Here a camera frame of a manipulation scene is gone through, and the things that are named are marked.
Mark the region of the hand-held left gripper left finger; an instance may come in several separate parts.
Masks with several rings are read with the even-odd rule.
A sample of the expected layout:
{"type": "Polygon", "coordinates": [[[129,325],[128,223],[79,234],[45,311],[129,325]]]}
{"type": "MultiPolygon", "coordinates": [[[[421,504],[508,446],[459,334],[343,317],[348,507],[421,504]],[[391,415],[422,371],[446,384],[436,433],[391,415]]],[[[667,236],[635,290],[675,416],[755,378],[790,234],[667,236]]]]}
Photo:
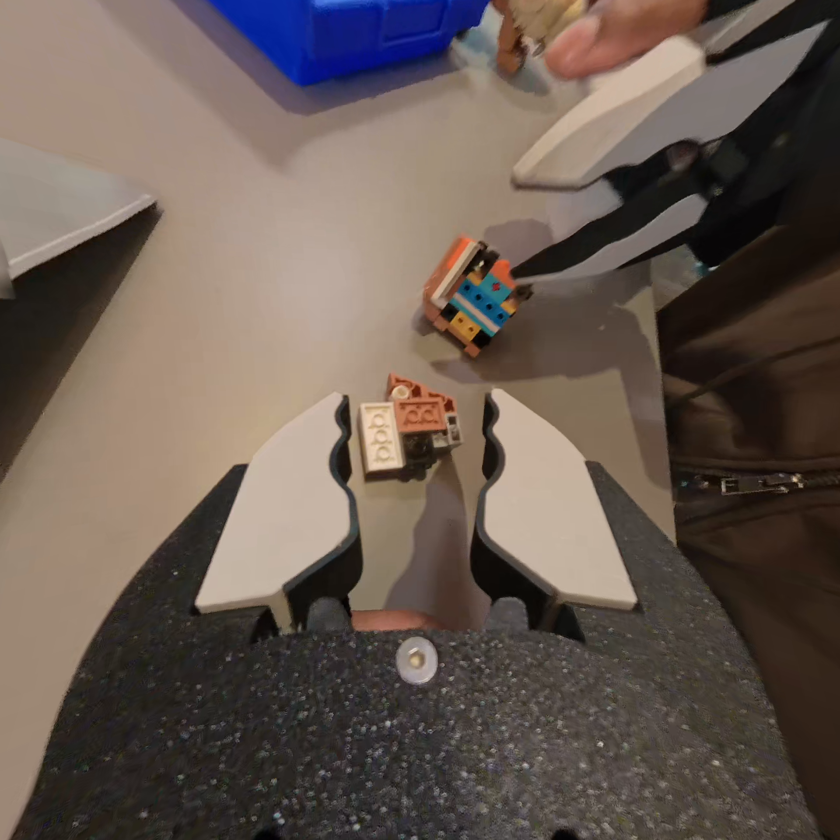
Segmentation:
{"type": "Polygon", "coordinates": [[[256,452],[195,599],[201,614],[268,607],[294,631],[328,597],[349,606],[363,570],[349,488],[349,397],[334,392],[256,452]]]}

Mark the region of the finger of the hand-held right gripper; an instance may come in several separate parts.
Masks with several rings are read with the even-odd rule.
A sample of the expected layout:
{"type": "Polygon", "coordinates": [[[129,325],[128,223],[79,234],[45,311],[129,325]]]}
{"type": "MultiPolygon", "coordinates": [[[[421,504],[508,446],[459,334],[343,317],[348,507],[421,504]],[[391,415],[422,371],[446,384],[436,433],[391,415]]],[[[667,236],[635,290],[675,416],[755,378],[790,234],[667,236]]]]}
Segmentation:
{"type": "Polygon", "coordinates": [[[694,39],[667,39],[606,73],[514,165],[513,185],[579,191],[679,142],[722,138],[792,76],[825,27],[814,24],[715,66],[694,39]]]}
{"type": "Polygon", "coordinates": [[[519,285],[590,279],[623,268],[695,226],[708,206],[692,175],[670,177],[627,199],[605,180],[556,198],[557,241],[511,269],[519,285]]]}

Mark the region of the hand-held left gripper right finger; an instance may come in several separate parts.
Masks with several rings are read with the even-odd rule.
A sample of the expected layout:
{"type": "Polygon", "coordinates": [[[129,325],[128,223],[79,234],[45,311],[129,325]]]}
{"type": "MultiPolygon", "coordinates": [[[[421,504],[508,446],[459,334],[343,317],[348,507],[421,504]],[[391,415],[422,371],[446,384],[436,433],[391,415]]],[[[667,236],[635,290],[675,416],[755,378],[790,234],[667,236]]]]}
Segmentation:
{"type": "Polygon", "coordinates": [[[632,611],[637,594],[579,449],[500,388],[486,395],[482,430],[486,483],[471,544],[479,588],[532,613],[561,604],[632,611]]]}

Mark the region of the brown toy brick assembly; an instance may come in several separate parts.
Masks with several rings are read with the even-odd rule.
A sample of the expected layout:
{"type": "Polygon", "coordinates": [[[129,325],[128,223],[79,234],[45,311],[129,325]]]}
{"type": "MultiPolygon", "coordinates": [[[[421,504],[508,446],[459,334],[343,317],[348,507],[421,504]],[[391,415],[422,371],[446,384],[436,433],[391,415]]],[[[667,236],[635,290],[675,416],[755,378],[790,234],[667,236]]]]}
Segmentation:
{"type": "Polygon", "coordinates": [[[359,405],[357,424],[366,480],[425,480],[465,441],[454,397],[395,373],[382,400],[359,405]]]}

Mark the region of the brown toy brick vehicle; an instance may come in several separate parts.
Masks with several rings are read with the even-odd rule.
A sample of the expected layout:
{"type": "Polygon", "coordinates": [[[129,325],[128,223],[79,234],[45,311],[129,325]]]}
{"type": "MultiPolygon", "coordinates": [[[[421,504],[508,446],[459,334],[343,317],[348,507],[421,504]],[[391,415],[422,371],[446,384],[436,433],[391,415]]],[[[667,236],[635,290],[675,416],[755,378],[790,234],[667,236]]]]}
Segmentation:
{"type": "Polygon", "coordinates": [[[423,285],[423,310],[475,359],[531,296],[530,285],[517,284],[510,262],[488,243],[458,236],[423,285]]]}

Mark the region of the blue plastic bin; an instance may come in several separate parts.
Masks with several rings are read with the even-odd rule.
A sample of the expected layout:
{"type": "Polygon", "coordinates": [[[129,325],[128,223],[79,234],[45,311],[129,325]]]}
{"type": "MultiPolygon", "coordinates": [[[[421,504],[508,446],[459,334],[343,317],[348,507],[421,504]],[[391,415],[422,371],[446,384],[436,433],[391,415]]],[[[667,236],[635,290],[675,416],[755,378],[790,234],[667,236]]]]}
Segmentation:
{"type": "Polygon", "coordinates": [[[488,1],[210,1],[301,87],[445,52],[488,1]]]}

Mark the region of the person's right hand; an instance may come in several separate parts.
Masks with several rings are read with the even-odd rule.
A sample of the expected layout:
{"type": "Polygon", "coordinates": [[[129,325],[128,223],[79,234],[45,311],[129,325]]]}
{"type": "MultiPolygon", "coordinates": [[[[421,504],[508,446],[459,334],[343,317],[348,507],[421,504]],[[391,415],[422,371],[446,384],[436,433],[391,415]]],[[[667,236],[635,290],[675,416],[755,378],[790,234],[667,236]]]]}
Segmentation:
{"type": "Polygon", "coordinates": [[[546,48],[546,67],[566,80],[613,70],[698,27],[706,1],[600,1],[546,48]]]}

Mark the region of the tan brick figure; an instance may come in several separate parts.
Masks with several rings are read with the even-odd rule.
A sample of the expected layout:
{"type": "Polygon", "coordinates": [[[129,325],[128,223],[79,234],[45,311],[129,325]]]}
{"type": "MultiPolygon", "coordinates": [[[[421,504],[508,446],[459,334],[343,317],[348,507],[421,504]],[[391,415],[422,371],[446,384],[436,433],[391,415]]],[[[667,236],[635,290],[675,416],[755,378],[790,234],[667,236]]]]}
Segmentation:
{"type": "Polygon", "coordinates": [[[529,49],[540,55],[545,47],[576,23],[588,10],[588,1],[490,1],[500,15],[497,68],[517,74],[529,49]]]}

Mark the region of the person's brown jacket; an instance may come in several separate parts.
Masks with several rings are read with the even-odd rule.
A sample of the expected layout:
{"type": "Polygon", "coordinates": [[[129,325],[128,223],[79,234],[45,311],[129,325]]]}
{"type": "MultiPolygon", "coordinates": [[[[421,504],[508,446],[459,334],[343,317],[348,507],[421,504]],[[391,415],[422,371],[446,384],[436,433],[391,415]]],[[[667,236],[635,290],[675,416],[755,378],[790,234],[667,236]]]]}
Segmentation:
{"type": "Polygon", "coordinates": [[[838,838],[838,193],[658,313],[677,540],[759,666],[838,838]]]}

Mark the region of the open grey booklet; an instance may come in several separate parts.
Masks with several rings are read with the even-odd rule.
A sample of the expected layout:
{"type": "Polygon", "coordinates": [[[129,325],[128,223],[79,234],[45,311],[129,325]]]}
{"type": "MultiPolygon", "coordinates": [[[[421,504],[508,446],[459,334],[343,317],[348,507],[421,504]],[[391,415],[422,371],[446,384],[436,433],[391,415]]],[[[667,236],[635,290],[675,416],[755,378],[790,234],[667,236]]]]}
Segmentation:
{"type": "Polygon", "coordinates": [[[15,299],[23,274],[155,204],[124,177],[2,139],[1,299],[15,299]]]}

